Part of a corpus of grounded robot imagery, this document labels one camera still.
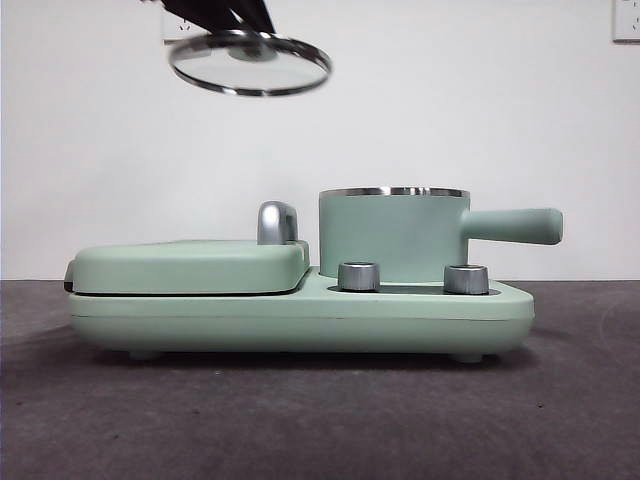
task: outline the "pot handle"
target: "pot handle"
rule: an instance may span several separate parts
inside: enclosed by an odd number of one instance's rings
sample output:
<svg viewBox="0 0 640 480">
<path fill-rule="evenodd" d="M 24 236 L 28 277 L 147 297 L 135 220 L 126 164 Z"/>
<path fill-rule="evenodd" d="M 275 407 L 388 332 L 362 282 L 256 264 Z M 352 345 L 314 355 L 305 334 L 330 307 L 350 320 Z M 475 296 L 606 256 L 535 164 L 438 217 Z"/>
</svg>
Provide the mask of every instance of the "pot handle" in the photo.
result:
<svg viewBox="0 0 640 480">
<path fill-rule="evenodd" d="M 466 238 L 555 245 L 562 240 L 562 212 L 555 208 L 466 212 Z"/>
</svg>

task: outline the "appliance foot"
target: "appliance foot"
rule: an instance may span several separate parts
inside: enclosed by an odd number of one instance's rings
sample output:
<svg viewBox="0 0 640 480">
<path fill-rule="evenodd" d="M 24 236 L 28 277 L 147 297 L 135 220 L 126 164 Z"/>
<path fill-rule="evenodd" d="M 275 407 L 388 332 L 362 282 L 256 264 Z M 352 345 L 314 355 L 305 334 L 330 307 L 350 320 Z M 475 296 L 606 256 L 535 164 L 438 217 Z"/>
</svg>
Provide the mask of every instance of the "appliance foot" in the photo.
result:
<svg viewBox="0 0 640 480">
<path fill-rule="evenodd" d="M 449 355 L 449 358 L 455 360 L 458 363 L 480 363 L 482 361 L 482 354 L 480 353 L 454 353 Z"/>
<path fill-rule="evenodd" d="M 155 360 L 160 355 L 162 355 L 160 352 L 148 350 L 132 350 L 129 352 L 129 358 L 137 361 Z"/>
</svg>

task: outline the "sandwich maker lid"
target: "sandwich maker lid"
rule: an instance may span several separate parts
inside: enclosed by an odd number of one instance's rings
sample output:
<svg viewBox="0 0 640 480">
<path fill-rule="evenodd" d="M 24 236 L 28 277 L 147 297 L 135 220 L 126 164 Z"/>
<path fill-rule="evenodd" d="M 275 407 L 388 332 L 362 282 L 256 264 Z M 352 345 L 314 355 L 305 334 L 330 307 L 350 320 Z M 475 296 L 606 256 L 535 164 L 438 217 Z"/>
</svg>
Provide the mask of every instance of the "sandwich maker lid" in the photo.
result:
<svg viewBox="0 0 640 480">
<path fill-rule="evenodd" d="M 98 295 L 264 294 L 296 288 L 309 268 L 303 241 L 190 240 L 81 250 L 72 289 Z"/>
</svg>

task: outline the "silver rim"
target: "silver rim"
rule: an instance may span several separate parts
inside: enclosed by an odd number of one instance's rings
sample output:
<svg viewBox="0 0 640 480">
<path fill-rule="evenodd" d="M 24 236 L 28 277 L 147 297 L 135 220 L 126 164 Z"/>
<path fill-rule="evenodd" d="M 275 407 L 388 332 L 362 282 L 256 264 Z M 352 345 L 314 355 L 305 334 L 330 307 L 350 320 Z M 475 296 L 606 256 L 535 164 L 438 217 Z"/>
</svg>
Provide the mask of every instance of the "silver rim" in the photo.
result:
<svg viewBox="0 0 640 480">
<path fill-rule="evenodd" d="M 227 47 L 269 47 L 277 52 L 288 53 L 315 63 L 324 71 L 324 76 L 318 80 L 297 87 L 275 89 L 237 88 L 232 85 L 206 82 L 185 73 L 176 66 L 177 62 L 190 58 L 194 53 L 208 49 L 213 50 L 216 48 Z M 175 43 L 169 51 L 169 64 L 178 77 L 192 85 L 205 88 L 207 90 L 213 90 L 214 92 L 250 97 L 274 97 L 306 92 L 307 90 L 319 87 L 326 82 L 332 71 L 331 59 L 329 56 L 313 45 L 293 38 L 283 37 L 275 33 L 244 30 L 224 30 L 216 32 L 215 35 L 207 34 L 179 41 Z"/>
<path fill-rule="evenodd" d="M 434 188 L 434 187 L 364 187 L 364 188 L 343 188 L 339 190 L 325 190 L 320 192 L 320 198 L 323 197 L 357 197 L 364 195 L 414 195 L 424 197 L 458 197 L 469 198 L 469 192 L 466 190 L 456 190 L 453 188 Z"/>
</svg>

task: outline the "white wall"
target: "white wall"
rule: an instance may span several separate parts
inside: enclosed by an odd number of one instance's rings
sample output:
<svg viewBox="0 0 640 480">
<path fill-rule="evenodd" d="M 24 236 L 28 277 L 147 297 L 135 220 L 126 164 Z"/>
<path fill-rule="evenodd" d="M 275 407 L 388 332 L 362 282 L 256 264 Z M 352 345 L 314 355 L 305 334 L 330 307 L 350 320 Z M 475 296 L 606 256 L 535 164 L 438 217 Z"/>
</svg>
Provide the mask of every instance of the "white wall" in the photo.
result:
<svg viewBox="0 0 640 480">
<path fill-rule="evenodd" d="M 61 278 L 85 246 L 252 238 L 259 203 L 471 190 L 555 206 L 556 247 L 472 242 L 498 279 L 640 278 L 640 46 L 608 0 L 270 0 L 335 62 L 323 89 L 225 97 L 170 73 L 157 5 L 3 2 L 3 276 Z"/>
</svg>

